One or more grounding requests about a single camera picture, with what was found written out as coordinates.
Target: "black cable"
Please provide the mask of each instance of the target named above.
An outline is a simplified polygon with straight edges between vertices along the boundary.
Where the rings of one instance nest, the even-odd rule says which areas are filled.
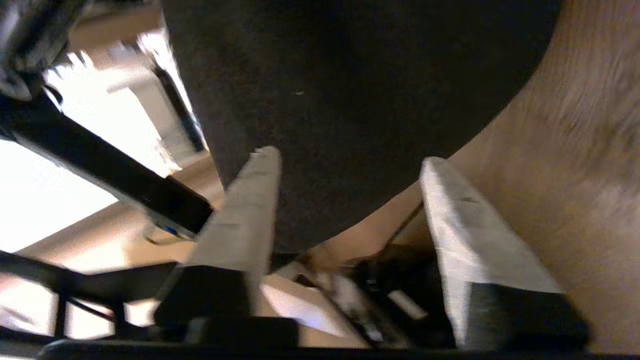
[[[375,259],[369,263],[369,278],[367,283],[372,289],[377,288],[377,277],[378,277],[378,261],[383,258],[387,250],[391,247],[394,240],[400,235],[400,233],[409,225],[409,223],[421,212],[424,210],[424,201],[420,201],[418,206],[413,209],[413,211],[406,217],[400,226],[396,229],[396,231],[391,235],[391,237],[387,240],[387,242],[382,246],[382,249],[378,252]]]
[[[377,258],[380,258],[387,249],[391,246],[394,240],[400,235],[400,233],[409,225],[409,223],[424,209],[424,202],[420,201],[418,206],[409,214],[409,216],[402,221],[402,224],[396,229],[396,231],[391,235],[391,237],[387,240],[387,242],[382,246],[382,249],[378,252]]]
[[[113,316],[111,315],[107,315],[105,313],[103,313],[102,311],[98,311],[90,306],[84,305],[83,303],[81,303],[80,301],[73,299],[73,298],[69,298],[68,302],[71,303],[72,305],[75,305],[77,307],[79,307],[80,309],[86,311],[87,313],[90,313],[92,315],[98,316],[99,318],[103,318],[105,320],[108,320],[110,322],[113,322],[115,319],[113,318]]]
[[[155,241],[149,236],[149,234],[147,234],[147,232],[149,230],[149,228],[147,227],[142,232],[142,237],[145,239],[146,242],[148,242],[150,244],[153,244],[155,246],[167,246],[167,245],[173,245],[173,244],[176,244],[176,243],[181,243],[183,241],[189,241],[188,238],[184,238],[178,233],[169,232],[166,229],[163,229],[160,225],[156,225],[155,227],[151,228],[151,231],[155,230],[156,228],[161,229],[164,232],[173,235],[174,237],[176,237],[176,239],[172,240],[172,241]]]

